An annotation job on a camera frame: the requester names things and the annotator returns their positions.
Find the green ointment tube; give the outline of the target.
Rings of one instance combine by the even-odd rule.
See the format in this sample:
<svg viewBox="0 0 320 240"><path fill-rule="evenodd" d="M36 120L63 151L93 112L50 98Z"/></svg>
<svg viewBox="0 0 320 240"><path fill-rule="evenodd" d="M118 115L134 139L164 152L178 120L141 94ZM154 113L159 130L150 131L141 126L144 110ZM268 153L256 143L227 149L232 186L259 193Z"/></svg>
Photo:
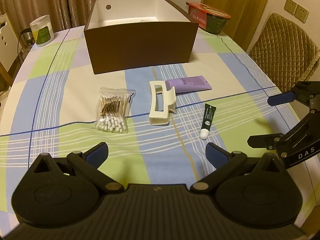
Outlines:
<svg viewBox="0 0 320 240"><path fill-rule="evenodd" d="M203 115L201 130L200 130L201 140L206 140L208 138L215 112L216 112L216 107L211 106L207 103L205 104L204 115Z"/></svg>

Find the cotton swab bag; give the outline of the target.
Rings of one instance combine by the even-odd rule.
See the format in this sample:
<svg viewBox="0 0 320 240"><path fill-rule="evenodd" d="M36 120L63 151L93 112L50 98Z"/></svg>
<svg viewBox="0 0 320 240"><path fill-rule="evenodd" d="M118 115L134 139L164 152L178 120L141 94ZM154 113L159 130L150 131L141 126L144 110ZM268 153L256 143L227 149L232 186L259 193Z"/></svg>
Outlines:
<svg viewBox="0 0 320 240"><path fill-rule="evenodd" d="M135 94L133 89L101 87L93 128L103 132L127 133L125 117L130 113Z"/></svg>

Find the purple cosmetic tube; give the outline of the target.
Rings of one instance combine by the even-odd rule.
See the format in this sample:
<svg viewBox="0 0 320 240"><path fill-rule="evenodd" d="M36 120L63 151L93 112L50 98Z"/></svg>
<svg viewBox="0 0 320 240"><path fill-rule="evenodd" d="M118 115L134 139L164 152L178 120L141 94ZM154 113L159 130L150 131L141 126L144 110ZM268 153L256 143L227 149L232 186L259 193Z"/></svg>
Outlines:
<svg viewBox="0 0 320 240"><path fill-rule="evenodd" d="M202 75L169 79L165 81L165 85L167 90L174 87L176 94L212 90L211 85Z"/></svg>

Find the white hair claw clip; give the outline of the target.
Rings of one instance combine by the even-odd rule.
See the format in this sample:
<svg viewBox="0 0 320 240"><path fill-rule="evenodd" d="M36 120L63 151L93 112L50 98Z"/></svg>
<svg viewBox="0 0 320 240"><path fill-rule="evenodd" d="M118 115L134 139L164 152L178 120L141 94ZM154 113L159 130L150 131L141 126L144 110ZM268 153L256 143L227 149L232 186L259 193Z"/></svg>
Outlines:
<svg viewBox="0 0 320 240"><path fill-rule="evenodd" d="M169 113L176 113L175 87L167 89L165 81L150 81L151 107L149 122L152 126L167 125Z"/></svg>

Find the quilted brown chair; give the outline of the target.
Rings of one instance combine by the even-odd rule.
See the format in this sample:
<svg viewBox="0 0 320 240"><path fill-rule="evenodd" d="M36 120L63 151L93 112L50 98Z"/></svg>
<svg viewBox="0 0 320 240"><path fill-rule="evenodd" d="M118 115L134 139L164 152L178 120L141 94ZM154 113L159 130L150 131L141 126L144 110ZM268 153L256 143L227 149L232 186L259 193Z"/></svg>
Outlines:
<svg viewBox="0 0 320 240"><path fill-rule="evenodd" d="M249 51L251 59L282 92L308 81L319 66L319 48L287 18L271 13Z"/></svg>

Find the checkered tablecloth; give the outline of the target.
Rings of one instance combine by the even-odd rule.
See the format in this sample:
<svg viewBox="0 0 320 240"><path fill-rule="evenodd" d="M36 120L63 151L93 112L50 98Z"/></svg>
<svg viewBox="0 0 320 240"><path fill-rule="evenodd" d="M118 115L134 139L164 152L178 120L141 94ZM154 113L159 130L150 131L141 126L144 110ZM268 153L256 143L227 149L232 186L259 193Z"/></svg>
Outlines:
<svg viewBox="0 0 320 240"><path fill-rule="evenodd" d="M203 76L211 89L178 94L166 125L150 124L150 82ZM197 32L188 63L95 75L84 30L59 32L33 48L1 105L1 235L17 225L11 196L43 152L65 157L104 141L100 170L123 185L190 185L213 172L200 138L205 105L216 112L208 141L260 155L247 139L285 133L298 122L290 105L267 103L278 88L228 36Z"/></svg>

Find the red instant noodle bowl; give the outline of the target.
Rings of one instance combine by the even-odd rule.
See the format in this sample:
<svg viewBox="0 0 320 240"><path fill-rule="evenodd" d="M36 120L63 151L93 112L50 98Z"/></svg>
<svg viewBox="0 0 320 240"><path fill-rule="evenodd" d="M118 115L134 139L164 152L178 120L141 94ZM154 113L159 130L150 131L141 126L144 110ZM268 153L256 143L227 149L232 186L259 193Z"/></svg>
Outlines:
<svg viewBox="0 0 320 240"><path fill-rule="evenodd" d="M209 5L186 1L188 14L198 22L199 27L211 34L220 34L231 16Z"/></svg>

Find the white carved chair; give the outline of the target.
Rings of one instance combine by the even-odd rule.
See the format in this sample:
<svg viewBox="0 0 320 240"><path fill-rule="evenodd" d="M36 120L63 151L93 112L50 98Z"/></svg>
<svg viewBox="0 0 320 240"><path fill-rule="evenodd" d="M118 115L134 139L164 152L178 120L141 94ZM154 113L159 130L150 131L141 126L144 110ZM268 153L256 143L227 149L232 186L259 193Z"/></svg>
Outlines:
<svg viewBox="0 0 320 240"><path fill-rule="evenodd" d="M7 14L1 15L1 66L6 73L14 79L17 70L18 38L13 30Z"/></svg>

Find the brown cardboard box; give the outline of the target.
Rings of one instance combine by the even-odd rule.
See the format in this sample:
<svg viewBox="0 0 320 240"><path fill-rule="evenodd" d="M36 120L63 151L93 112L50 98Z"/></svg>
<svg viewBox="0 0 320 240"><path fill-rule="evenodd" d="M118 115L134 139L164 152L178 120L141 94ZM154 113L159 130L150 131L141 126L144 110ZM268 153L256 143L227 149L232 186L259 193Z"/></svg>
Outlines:
<svg viewBox="0 0 320 240"><path fill-rule="evenodd" d="M84 28L93 72L186 63L198 26L171 0L95 0Z"/></svg>

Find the white plastic jar green label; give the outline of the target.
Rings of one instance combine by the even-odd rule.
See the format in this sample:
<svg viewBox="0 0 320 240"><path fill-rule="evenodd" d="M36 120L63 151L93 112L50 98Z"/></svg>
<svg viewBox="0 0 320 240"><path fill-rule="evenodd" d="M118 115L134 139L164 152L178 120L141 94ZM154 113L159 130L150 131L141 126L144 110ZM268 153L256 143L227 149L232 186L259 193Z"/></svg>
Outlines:
<svg viewBox="0 0 320 240"><path fill-rule="evenodd" d="M48 45L54 39L54 32L49 15L43 15L30 23L30 28L37 47Z"/></svg>

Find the wall power outlet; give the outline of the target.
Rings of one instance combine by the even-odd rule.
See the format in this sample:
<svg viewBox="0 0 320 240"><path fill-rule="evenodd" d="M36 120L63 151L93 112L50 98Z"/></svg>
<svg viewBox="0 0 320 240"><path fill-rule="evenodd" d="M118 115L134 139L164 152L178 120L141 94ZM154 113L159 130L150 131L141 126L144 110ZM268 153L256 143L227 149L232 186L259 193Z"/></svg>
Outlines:
<svg viewBox="0 0 320 240"><path fill-rule="evenodd" d="M309 16L309 11L293 0L286 0L284 10L302 23L305 23Z"/></svg>

